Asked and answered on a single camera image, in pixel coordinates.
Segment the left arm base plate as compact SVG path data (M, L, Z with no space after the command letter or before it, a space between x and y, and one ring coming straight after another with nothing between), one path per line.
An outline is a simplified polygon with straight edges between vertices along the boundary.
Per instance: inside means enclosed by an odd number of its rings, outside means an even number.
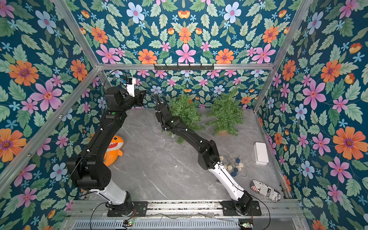
M122 205L111 205L108 217L145 217L148 210L147 201L133 201Z

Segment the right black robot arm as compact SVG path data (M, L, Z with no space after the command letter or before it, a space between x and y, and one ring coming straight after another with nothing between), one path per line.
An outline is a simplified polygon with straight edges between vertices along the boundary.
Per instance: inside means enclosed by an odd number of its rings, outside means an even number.
M170 112L167 103L155 96L155 114L164 131L172 132L188 142L198 153L198 164L210 171L225 187L232 199L234 210L239 215L246 215L253 201L251 195L245 191L225 169L213 140L206 140L192 131L180 117Z

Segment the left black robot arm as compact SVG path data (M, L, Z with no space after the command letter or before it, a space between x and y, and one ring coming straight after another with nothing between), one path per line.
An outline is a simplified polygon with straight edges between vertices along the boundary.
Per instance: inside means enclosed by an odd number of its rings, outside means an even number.
M122 190L111 179L111 171L104 164L105 153L115 134L122 127L127 111L142 106L146 91L128 91L110 87L105 92L107 110L100 125L85 149L66 163L72 184L84 191L96 193L106 200L106 207L113 213L130 216L134 212L130 193Z

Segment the green christmas tree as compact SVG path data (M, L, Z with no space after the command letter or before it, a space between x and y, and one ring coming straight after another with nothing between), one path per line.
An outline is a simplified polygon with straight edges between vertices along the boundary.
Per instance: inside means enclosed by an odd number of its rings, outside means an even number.
M239 135L239 131L235 126L244 123L244 112L240 107L240 100L236 99L238 93L239 91L235 89L214 100L210 111L206 115L212 118L206 125L214 128L214 136L220 134L220 132L233 136Z
M170 112L180 119L193 131L204 130L202 125L202 115L198 111L199 102L182 92L179 96L173 98L169 104Z

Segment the rattan ball string light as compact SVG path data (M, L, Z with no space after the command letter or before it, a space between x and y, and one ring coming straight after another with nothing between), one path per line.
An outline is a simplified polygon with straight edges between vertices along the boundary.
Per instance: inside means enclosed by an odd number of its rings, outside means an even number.
M249 167L237 152L222 154L220 160L232 177L247 177Z

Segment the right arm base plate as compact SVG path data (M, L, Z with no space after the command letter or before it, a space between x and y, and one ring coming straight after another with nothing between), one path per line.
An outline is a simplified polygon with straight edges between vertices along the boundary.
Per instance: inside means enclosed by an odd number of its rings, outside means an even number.
M261 208L258 201L252 201L250 207L246 213L240 214L235 207L235 204L231 200L224 200L220 202L224 216L261 216Z

